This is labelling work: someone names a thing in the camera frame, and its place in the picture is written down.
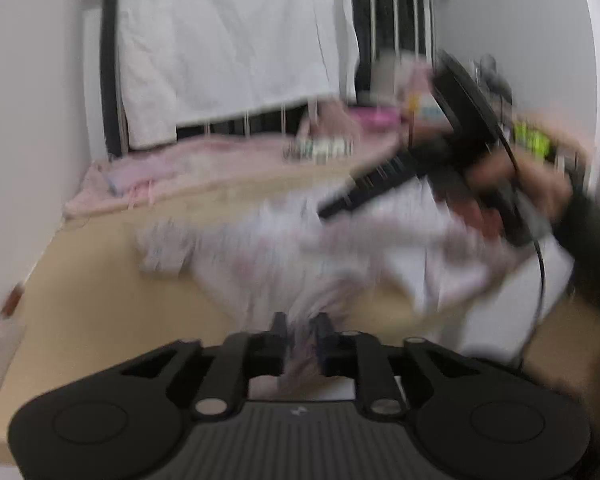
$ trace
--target logo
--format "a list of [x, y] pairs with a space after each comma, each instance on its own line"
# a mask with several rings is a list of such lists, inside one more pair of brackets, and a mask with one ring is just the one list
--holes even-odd
[[301, 416], [303, 413], [309, 413], [309, 410], [304, 406], [298, 406], [296, 409], [291, 410], [291, 414], [295, 416]]

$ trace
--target white cloth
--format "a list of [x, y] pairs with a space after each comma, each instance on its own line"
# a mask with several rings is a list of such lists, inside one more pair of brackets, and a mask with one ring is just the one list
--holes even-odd
[[354, 96], [351, 0], [119, 0], [130, 145], [307, 98]]
[[295, 192], [239, 222], [196, 229], [167, 221], [139, 233], [144, 270], [188, 269], [238, 330], [266, 330], [275, 312], [286, 313], [294, 351], [282, 380], [259, 385], [258, 396], [314, 373], [309, 321], [327, 312], [341, 327], [347, 301], [379, 275], [394, 277], [422, 311], [453, 296], [462, 300], [515, 263], [509, 246], [485, 241], [438, 206], [427, 183], [403, 186], [324, 225], [316, 211], [332, 195]]

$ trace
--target hand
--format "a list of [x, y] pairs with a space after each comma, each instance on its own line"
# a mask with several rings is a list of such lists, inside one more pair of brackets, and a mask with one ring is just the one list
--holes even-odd
[[[512, 150], [520, 170], [518, 179], [522, 191], [540, 214], [551, 222], [557, 222], [564, 214], [573, 194], [568, 177], [525, 150]], [[472, 190], [481, 192], [511, 180], [514, 173], [509, 155], [504, 149], [500, 149], [470, 168], [465, 177]]]

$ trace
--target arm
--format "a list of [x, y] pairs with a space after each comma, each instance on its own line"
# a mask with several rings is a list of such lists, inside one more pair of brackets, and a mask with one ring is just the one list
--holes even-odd
[[600, 294], [600, 209], [575, 191], [554, 235], [576, 260], [578, 277]]

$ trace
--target clothing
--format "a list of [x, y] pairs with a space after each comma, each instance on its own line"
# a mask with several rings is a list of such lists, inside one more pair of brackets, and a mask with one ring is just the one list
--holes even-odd
[[576, 260], [576, 284], [600, 303], [600, 209], [575, 190], [554, 235]]
[[[111, 162], [96, 161], [87, 170], [78, 195], [64, 206], [64, 216], [89, 217], [126, 209], [131, 204], [142, 205], [149, 201], [149, 187], [144, 184], [150, 182], [153, 183], [152, 196], [164, 200], [183, 192], [195, 194], [211, 188], [234, 192], [243, 186], [257, 186], [256, 182], [317, 178], [323, 170], [318, 170], [315, 165], [283, 158], [290, 142], [280, 134], [254, 135], [249, 139], [211, 134], [182, 140], [149, 155], [128, 155]], [[347, 168], [375, 164], [395, 151], [396, 142], [395, 134], [391, 133], [365, 136], [355, 145], [351, 158], [346, 162], [328, 161], [324, 171], [344, 176], [348, 173]], [[174, 176], [167, 178], [167, 172]], [[121, 190], [116, 184], [133, 188], [136, 191], [133, 199], [129, 192], [116, 194], [116, 190]]]
[[311, 320], [326, 312], [342, 329], [351, 300], [378, 277], [410, 293], [421, 314], [432, 314], [429, 307], [484, 290], [521, 256], [465, 227], [435, 202], [428, 182], [413, 180], [323, 224], [319, 205], [340, 193], [341, 187], [302, 190], [266, 201], [237, 222], [161, 221], [138, 233], [143, 270], [188, 270], [238, 330], [266, 330], [275, 312], [286, 313], [293, 344], [285, 373], [269, 389], [261, 385], [259, 396], [315, 374]]

